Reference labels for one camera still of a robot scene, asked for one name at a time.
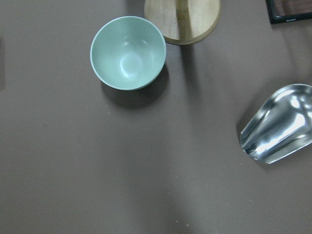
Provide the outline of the mint green bowl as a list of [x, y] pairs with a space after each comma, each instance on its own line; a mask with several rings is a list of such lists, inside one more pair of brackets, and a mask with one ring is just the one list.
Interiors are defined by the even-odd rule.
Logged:
[[162, 71], [166, 42], [150, 21], [123, 16], [102, 26], [90, 47], [90, 63], [97, 78], [123, 91], [152, 83]]

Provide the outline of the steel scoop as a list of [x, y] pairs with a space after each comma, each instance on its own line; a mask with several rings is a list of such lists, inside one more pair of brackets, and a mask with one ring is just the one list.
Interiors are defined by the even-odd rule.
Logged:
[[312, 142], [312, 88], [290, 84], [274, 92], [240, 133], [242, 150], [272, 164]]

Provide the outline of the wooden cup stand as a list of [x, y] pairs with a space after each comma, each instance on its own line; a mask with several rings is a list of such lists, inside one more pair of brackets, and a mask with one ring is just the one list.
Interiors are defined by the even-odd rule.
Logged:
[[166, 42], [188, 45], [205, 39], [217, 26], [220, 0], [146, 0], [144, 16]]

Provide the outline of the black framed tray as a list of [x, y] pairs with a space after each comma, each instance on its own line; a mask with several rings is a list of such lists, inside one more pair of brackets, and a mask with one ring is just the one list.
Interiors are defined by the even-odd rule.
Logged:
[[271, 24], [312, 18], [312, 0], [266, 0]]

